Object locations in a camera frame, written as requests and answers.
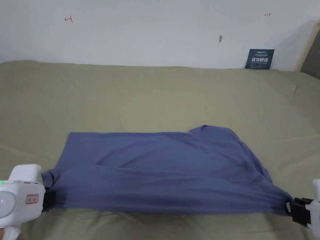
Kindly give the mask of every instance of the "white glove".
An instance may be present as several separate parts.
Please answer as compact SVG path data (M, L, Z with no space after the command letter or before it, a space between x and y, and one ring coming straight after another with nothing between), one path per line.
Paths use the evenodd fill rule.
M21 225L5 227L2 240L16 240L20 235L20 232L21 232L20 228L21 228Z

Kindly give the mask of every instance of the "red marking on wall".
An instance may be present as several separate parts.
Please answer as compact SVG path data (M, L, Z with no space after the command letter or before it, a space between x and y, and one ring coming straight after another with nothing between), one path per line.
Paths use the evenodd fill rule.
M71 22L73 22L72 18L71 18L71 15L70 15L70 18L64 18L65 21L68 21L69 19L71 20Z

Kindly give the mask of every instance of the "red label sticker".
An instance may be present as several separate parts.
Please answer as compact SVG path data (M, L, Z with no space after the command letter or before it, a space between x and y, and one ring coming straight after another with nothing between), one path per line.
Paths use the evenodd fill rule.
M26 198L26 204L37 203L39 199L39 195L28 195Z

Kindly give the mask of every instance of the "bed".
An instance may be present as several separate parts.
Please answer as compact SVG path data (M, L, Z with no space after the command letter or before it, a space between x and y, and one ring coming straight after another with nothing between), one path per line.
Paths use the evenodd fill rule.
M277 70L0 65L0 178L17 164L57 163L70 132L231 128L294 197L314 198L320 172L320 81ZM161 216L54 209L21 239L312 239L272 214Z

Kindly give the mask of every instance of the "white wall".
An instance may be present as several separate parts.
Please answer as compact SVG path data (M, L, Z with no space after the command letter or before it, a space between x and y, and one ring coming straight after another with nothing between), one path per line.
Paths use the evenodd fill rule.
M1 0L0 62L243 68L266 48L294 70L319 18L320 0Z

